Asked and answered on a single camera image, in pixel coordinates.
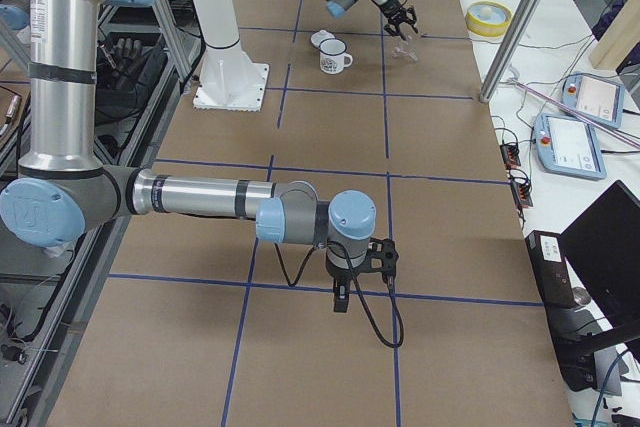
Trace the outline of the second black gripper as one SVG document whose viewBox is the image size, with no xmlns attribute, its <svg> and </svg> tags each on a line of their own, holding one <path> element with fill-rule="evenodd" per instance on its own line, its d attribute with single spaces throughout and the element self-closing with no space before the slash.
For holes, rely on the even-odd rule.
<svg viewBox="0 0 640 427">
<path fill-rule="evenodd" d="M 388 289 L 395 284 L 398 252 L 391 239 L 371 238 L 365 253 L 356 255 L 337 240 L 329 240 L 327 272 L 333 279 L 333 311 L 346 313 L 350 284 L 360 274 L 380 274 Z"/>
</svg>

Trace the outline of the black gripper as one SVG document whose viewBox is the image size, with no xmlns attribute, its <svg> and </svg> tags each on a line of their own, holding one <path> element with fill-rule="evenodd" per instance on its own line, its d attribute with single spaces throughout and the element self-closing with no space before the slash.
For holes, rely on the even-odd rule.
<svg viewBox="0 0 640 427">
<path fill-rule="evenodd" d="M 418 33 L 417 15 L 413 6 L 405 7 L 398 0 L 389 0 L 380 7 L 380 10 L 387 20 L 384 31 L 391 37 L 406 40 L 400 28 L 402 24 L 409 25 L 414 33 Z"/>
</svg>

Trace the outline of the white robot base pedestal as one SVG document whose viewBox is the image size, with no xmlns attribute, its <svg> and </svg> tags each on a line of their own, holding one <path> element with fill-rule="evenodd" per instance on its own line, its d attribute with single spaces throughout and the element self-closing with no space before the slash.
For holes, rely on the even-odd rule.
<svg viewBox="0 0 640 427">
<path fill-rule="evenodd" d="M 254 63 L 240 39 L 232 0 L 193 0 L 206 50 L 194 106 L 256 112 L 261 109 L 269 74 Z"/>
</svg>

